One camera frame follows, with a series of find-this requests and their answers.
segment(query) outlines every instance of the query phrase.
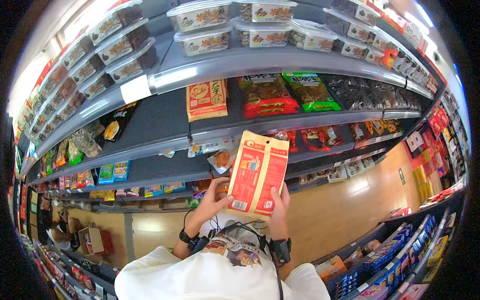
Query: candy package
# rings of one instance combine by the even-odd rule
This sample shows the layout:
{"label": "candy package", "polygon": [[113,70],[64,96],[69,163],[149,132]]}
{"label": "candy package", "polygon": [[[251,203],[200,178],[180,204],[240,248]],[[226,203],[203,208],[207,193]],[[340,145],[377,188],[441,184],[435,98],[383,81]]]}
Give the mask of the candy package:
{"label": "candy package", "polygon": [[110,119],[110,123],[105,128],[103,132],[103,138],[105,141],[108,142],[115,142],[119,139],[127,127],[128,122],[132,118],[136,108],[137,102],[132,102],[130,104],[125,105],[115,111],[112,118]]}
{"label": "candy package", "polygon": [[297,137],[297,131],[280,131],[273,134],[268,134],[269,137],[274,137],[277,140],[281,141],[288,141],[290,143],[290,147],[288,148],[289,153],[298,152],[298,148],[295,144],[295,138]]}
{"label": "candy package", "polygon": [[115,171],[113,172],[113,181],[125,181],[128,178],[128,170],[130,168],[130,161],[124,161],[115,164]]}
{"label": "candy package", "polygon": [[153,197],[163,194],[163,185],[154,185],[145,187],[145,197]]}
{"label": "candy package", "polygon": [[310,151],[330,151],[326,145],[324,131],[321,127],[302,129],[301,134],[305,146]]}
{"label": "candy package", "polygon": [[113,171],[115,164],[102,166],[100,168],[100,175],[98,176],[98,184],[113,183]]}

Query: chip bag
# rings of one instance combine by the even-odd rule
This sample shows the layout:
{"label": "chip bag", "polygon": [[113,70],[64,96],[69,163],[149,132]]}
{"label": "chip bag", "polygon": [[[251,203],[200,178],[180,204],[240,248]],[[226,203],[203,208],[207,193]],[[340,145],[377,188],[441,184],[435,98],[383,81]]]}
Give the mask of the chip bag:
{"label": "chip bag", "polygon": [[282,191],[288,160],[287,141],[244,131],[232,167],[228,194],[235,197],[229,213],[268,220],[275,206],[270,188]]}

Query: green snack bag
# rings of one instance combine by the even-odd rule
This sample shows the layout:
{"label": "green snack bag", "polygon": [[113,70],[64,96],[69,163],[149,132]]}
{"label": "green snack bag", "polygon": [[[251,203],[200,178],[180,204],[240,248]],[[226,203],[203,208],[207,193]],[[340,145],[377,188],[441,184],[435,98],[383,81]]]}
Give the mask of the green snack bag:
{"label": "green snack bag", "polygon": [[306,112],[342,110],[318,76],[311,73],[283,73],[283,77]]}

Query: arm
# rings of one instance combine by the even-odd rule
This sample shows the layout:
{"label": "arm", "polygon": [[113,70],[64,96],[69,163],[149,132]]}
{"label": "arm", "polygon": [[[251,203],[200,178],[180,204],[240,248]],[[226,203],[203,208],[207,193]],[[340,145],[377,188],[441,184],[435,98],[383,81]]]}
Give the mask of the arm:
{"label": "arm", "polygon": [[[213,218],[223,207],[235,200],[232,195],[225,195],[225,197],[221,200],[218,200],[218,202],[215,201],[217,186],[227,181],[230,181],[230,178],[220,177],[213,179],[210,183],[210,186],[200,202],[200,205],[198,205],[193,213],[193,216],[185,224],[184,231],[190,238],[193,238],[198,234],[203,223]],[[190,255],[188,244],[178,239],[177,244],[175,244],[175,247],[173,248],[172,254],[180,259],[187,258]]]}

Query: cardboard box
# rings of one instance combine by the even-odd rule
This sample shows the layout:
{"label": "cardboard box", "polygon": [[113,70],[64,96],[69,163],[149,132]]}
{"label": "cardboard box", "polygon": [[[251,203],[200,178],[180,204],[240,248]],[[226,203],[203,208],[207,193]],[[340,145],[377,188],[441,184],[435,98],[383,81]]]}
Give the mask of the cardboard box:
{"label": "cardboard box", "polygon": [[[92,253],[88,250],[85,234],[90,236],[90,241],[92,244],[91,250]],[[78,237],[80,239],[80,245],[83,254],[112,254],[115,253],[113,250],[112,237],[110,232],[107,230],[101,230],[99,228],[87,227],[78,231]]]}

